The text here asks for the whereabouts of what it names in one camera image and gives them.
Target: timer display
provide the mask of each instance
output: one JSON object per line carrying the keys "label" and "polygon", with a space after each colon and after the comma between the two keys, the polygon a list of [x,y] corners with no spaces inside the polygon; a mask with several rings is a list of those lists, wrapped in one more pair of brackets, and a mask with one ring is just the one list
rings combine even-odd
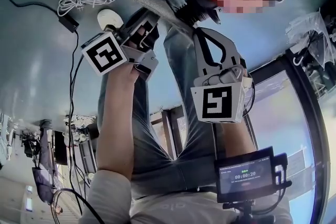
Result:
{"label": "timer display", "polygon": [[222,194],[247,191],[272,184],[270,158],[265,157],[219,169]]}

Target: forearm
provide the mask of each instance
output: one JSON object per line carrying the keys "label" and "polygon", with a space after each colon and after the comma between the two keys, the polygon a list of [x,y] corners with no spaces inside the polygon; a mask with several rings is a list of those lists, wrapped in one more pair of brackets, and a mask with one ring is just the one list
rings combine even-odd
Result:
{"label": "forearm", "polygon": [[116,81],[108,79],[104,115],[98,138],[98,170],[109,170],[131,179],[134,161],[132,109],[134,84],[114,91]]}
{"label": "forearm", "polygon": [[226,157],[234,157],[255,151],[253,141],[244,120],[241,123],[222,123]]}

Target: glass door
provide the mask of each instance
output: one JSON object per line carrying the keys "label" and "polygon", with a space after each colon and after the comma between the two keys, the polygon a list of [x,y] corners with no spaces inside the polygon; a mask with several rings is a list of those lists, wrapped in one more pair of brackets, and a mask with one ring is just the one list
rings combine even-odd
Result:
{"label": "glass door", "polygon": [[293,185],[286,197],[294,224],[318,223],[329,185],[324,123],[316,117],[321,111],[314,105],[315,96],[309,95],[312,88],[306,90],[309,81],[305,85],[293,68],[283,56],[252,72],[256,100],[249,118],[259,149],[272,146],[275,154],[288,155],[287,179]]}

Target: white plastic bag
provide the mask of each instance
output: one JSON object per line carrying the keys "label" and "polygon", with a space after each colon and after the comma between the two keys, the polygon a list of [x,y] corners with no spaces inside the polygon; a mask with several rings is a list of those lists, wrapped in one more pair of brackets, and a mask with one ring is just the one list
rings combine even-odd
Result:
{"label": "white plastic bag", "polygon": [[290,22],[286,28],[289,42],[292,44],[302,44],[301,50],[309,45],[309,34],[315,30],[318,34],[322,33],[323,38],[314,41],[308,48],[310,54],[324,68],[326,62],[335,64],[334,56],[336,49],[332,46],[326,25],[320,12],[313,12],[296,18]]}

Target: gray pants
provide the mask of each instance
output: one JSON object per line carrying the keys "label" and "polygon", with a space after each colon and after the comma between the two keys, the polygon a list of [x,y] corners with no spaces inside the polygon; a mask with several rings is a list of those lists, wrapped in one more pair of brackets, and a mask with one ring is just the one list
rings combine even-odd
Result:
{"label": "gray pants", "polygon": [[[132,196],[164,194],[183,191],[215,182],[214,142],[212,127],[197,119],[190,88],[198,77],[194,44],[172,28],[164,41],[164,48],[183,100],[187,124],[187,138],[182,153],[172,160],[158,144],[150,123],[148,88],[144,80],[135,83],[133,97],[134,170]],[[102,79],[98,103],[98,129],[101,128],[106,83]],[[222,135],[218,134],[219,148],[224,150]]]}

